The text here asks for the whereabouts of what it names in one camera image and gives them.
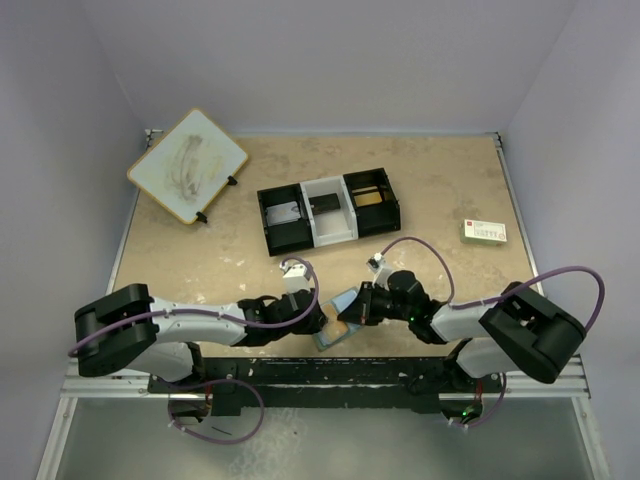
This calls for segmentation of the gold credit card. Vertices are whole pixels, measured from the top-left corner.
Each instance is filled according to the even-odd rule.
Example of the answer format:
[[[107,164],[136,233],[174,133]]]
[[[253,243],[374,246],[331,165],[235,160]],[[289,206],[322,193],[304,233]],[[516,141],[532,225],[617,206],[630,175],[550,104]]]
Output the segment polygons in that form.
[[[330,341],[341,338],[349,332],[349,327],[341,321],[329,322],[323,330]]]

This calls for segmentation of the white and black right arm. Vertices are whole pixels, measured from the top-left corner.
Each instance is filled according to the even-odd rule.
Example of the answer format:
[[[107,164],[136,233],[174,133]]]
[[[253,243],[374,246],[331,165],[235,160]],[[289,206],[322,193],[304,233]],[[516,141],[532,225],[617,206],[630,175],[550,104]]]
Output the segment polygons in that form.
[[[415,275],[392,273],[384,286],[364,282],[338,319],[361,326],[405,321],[426,344],[459,341],[445,366],[446,383],[467,391],[481,377],[521,371],[544,384],[556,381],[586,338],[585,327],[569,313],[521,282],[506,297],[468,309],[429,297]]]

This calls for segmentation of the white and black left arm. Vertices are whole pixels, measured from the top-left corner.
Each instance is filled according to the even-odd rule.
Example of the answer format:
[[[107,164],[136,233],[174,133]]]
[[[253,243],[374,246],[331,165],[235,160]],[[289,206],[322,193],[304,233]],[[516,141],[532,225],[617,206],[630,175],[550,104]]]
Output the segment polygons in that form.
[[[133,369],[194,392],[206,378],[200,342],[262,347],[316,334],[326,323],[313,288],[210,306],[162,300],[135,283],[75,312],[76,344],[68,356],[82,377]]]

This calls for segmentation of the green leather card holder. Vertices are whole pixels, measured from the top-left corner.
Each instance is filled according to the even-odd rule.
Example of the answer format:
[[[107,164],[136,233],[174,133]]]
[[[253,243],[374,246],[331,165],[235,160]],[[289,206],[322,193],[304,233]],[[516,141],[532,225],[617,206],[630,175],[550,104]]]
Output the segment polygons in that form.
[[[338,319],[338,315],[353,303],[357,294],[358,290],[351,288],[321,305],[327,322],[320,332],[312,336],[318,351],[326,351],[360,330],[360,325]]]

